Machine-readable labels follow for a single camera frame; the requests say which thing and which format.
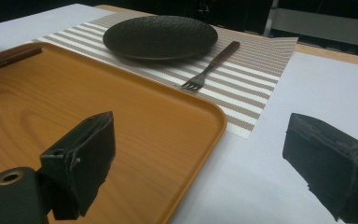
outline round plate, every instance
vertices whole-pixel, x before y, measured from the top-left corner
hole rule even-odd
[[[172,60],[208,51],[217,41],[215,29],[178,16],[150,16],[120,22],[103,35],[117,56],[142,60]]]

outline wooden surface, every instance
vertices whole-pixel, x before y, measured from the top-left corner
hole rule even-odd
[[[38,169],[39,155],[81,120],[113,111],[116,158],[94,204],[76,223],[167,222],[224,132],[223,111],[110,65],[41,46],[42,53],[0,68],[0,173]]]
[[[126,8],[112,7],[112,6],[108,6],[108,5],[101,5],[101,6],[97,6],[97,7],[101,8],[101,9],[105,9],[105,10],[115,11],[115,12],[129,11]],[[258,36],[261,38],[265,38],[264,36],[261,36],[261,35],[251,35],[251,36]],[[316,47],[302,45],[302,44],[296,44],[295,51],[308,53],[311,55],[316,55],[316,56],[325,57],[325,58],[329,58],[329,59],[334,59],[334,60],[338,60],[338,61],[342,61],[342,62],[346,62],[346,63],[358,64],[358,56],[357,55],[352,55],[352,54],[339,52],[339,51],[333,51],[330,49],[322,49],[322,48],[316,48]]]

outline striped placemat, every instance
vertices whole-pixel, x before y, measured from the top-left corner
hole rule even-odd
[[[228,132],[247,138],[280,79],[297,38],[252,37],[214,27],[219,38],[208,54],[164,63],[124,60],[104,46],[103,34],[109,27],[146,15],[134,11],[116,13],[34,41],[49,42],[169,86],[185,83],[231,41],[239,41],[241,47],[208,75],[204,88],[195,94],[223,109]]]

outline black bracket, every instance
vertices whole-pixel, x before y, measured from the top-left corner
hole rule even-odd
[[[83,120],[40,155],[42,167],[0,174],[0,223],[46,224],[85,216],[116,154],[112,112]]]

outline white table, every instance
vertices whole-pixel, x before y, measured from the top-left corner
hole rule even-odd
[[[0,51],[111,13],[71,5],[0,23]],[[224,134],[172,223],[337,223],[282,158],[294,112],[358,139],[358,65],[294,52],[250,137]]]

